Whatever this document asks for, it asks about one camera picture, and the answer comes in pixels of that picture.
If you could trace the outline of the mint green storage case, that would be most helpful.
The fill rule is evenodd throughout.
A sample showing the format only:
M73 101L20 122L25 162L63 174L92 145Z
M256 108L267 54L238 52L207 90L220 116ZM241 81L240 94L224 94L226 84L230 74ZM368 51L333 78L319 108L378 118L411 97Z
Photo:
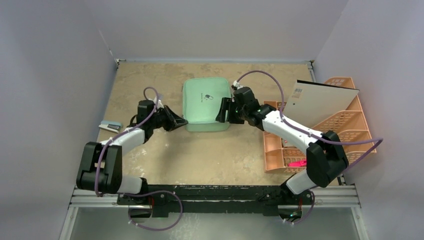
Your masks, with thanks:
M228 122L218 122L222 98L231 96L230 85L223 77L191 78L182 87L182 116L188 132L222 132Z

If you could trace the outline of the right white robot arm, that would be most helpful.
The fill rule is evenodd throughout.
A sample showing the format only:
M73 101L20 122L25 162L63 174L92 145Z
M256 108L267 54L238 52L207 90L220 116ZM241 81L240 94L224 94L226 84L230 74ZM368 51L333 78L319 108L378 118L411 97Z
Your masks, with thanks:
M325 188L349 166L339 136L308 128L269 104L260 104L249 87L237 89L232 97L223 97L216 121L230 124L248 123L288 141L306 157L306 167L281 185L280 196L288 204L313 187Z

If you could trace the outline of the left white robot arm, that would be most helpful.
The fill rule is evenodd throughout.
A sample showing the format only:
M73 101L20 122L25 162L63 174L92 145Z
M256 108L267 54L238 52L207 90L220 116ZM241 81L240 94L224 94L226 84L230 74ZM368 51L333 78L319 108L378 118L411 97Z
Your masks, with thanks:
M123 156L145 144L155 129L171 132L188 124L160 100L141 100L130 125L118 135L101 142L88 142L83 149L76 177L80 190L96 194L129 194L138 205L149 199L147 181L123 174Z

